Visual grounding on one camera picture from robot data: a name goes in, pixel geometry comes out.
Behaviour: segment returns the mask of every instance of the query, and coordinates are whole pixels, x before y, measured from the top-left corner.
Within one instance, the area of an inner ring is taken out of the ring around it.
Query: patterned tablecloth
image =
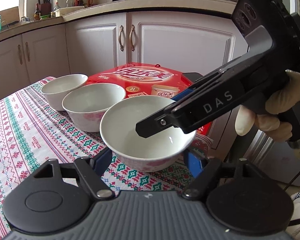
[[[49,158],[60,163],[94,156],[105,147],[99,133],[77,129],[67,112],[53,110],[41,94],[45,78],[0,101],[0,239],[9,231],[2,203],[18,184]],[[193,147],[207,153],[211,142],[196,138]],[[170,167],[152,173],[132,170],[113,156],[103,181],[116,194],[122,190],[182,190],[192,176],[182,157]]]

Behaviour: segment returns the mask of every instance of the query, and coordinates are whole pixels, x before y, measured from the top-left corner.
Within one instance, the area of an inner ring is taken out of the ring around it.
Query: gloved hand
[[[279,114],[287,111],[300,101],[300,74],[287,72],[290,82],[282,90],[271,95],[266,101],[266,111],[270,114]],[[258,115],[244,106],[240,106],[235,120],[235,130],[238,135],[247,134],[256,125],[266,135],[276,142],[287,141],[291,136],[292,126],[288,122],[280,122],[271,115]]]

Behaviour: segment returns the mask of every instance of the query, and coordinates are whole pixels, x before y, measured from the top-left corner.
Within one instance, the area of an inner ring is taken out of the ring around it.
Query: bowl
[[[153,172],[170,166],[194,140],[196,131],[184,134],[180,128],[170,127],[143,138],[135,128],[137,122],[173,102],[159,96],[139,96],[115,104],[100,123],[104,143],[132,169]]]
[[[88,77],[82,74],[73,74],[56,78],[41,88],[48,104],[57,111],[64,111],[62,100],[71,91],[83,86]]]
[[[85,132],[99,132],[105,112],[126,97],[123,87],[110,83],[97,83],[80,87],[62,101],[74,125]]]

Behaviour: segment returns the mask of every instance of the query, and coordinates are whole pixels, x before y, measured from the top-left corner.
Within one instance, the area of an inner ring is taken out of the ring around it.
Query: cabinet handle
[[[134,25],[131,25],[131,31],[130,31],[130,45],[131,45],[131,50],[134,51],[134,46],[133,46],[133,42],[132,42],[132,35],[133,35],[133,31],[134,31]]]
[[[22,54],[21,54],[21,46],[18,45],[18,50],[19,50],[19,59],[20,59],[20,64],[22,65]]]
[[[30,50],[29,50],[28,42],[26,42],[26,49],[27,49],[28,61],[30,61]]]
[[[119,33],[119,44],[120,44],[120,50],[121,50],[121,51],[124,50],[124,48],[123,48],[123,46],[122,46],[122,43],[121,43],[121,34],[122,34],[122,32],[123,32],[123,26],[121,25],[121,26],[120,26],[120,33]]]

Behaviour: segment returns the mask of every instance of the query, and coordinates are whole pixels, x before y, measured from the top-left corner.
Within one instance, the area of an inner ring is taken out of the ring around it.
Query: finger
[[[280,125],[280,121],[277,117],[267,114],[258,114],[254,123],[261,131],[276,130]]]
[[[235,131],[238,135],[246,135],[252,128],[256,114],[245,106],[240,106],[237,118],[235,119]]]
[[[300,74],[287,72],[287,75],[289,83],[266,101],[266,110],[271,114],[283,113],[300,101]]]
[[[266,131],[265,134],[275,142],[287,141],[292,136],[292,125],[288,122],[280,122],[279,128],[273,131]]]

